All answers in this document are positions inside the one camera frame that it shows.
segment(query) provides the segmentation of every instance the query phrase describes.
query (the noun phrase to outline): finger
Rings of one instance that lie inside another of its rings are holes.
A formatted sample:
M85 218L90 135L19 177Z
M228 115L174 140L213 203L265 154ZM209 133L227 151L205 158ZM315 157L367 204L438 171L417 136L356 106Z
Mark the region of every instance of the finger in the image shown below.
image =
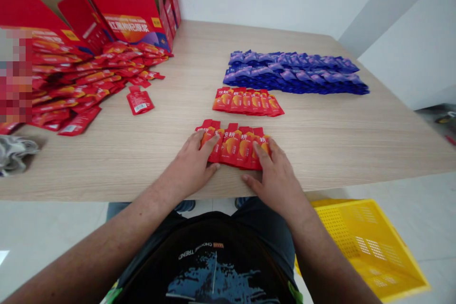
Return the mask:
M263 185L252 176L245 174L241 178L254 193L258 194L263 189Z
M203 147L201 147L201 152L204 154L204 156L209 158L212 150L214 149L214 146L219 142L220 138L220 135L216 133L212 138L204 143Z
M276 141L273 138L269 138L269 149L271 150L272 160L274 161L274 157L278 157L280 155L285 155L284 150L282 150L279 145L277 145Z
M199 150L201 146L201 139L203 138L204 135L204 130L199 130L196 131L194 134L192 134L189 138L189 146L188 148L194 149L194 150Z
M212 176L217 172L217 170L220 169L220 164L215 163L206 168L204 171L204 178L206 181L210 180Z
M256 155L258 156L263 169L274 166L271 158L269 157L269 154L267 154L267 152L263 150L257 142L253 142L253 148L255 149Z

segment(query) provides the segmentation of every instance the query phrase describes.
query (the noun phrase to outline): gray cloth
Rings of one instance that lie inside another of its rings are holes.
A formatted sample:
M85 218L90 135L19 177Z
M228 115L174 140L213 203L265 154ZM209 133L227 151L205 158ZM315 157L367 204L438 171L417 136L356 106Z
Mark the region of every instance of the gray cloth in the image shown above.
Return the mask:
M24 172L26 165L22 159L28 154L38 152L38 145L32 140L0 134L0 177Z

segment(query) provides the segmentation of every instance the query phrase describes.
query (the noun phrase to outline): right hand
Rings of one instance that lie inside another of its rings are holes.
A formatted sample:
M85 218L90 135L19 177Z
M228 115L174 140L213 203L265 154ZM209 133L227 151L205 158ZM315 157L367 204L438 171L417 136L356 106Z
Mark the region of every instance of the right hand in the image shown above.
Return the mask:
M272 138L269 138L271 157L257 142L253 142L253 147L263 167L263 180L259 182L247 174L242 176L242 180L263 203L282 217L292 214L293 208L302 210L302 201L308 201L285 152Z

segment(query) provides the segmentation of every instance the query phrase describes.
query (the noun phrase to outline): yellow plastic crate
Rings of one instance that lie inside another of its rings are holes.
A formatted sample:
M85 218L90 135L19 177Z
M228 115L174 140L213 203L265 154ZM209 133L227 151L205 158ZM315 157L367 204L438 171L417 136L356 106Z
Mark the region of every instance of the yellow plastic crate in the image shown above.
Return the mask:
M312 205L342 253L382 301L431 289L407 245L373 199L325 199Z

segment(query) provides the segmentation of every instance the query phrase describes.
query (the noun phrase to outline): shoe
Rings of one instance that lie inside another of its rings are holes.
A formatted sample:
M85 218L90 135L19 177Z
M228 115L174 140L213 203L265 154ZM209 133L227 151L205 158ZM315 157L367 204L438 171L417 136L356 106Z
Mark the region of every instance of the shoe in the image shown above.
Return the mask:
M182 213L185 211L192 211L196 207L196 201L193 199L187 199L183 200L181 203L179 203L174 210L177 211L178 213Z
M236 197L234 200L234 206L239 210L250 198L251 197Z

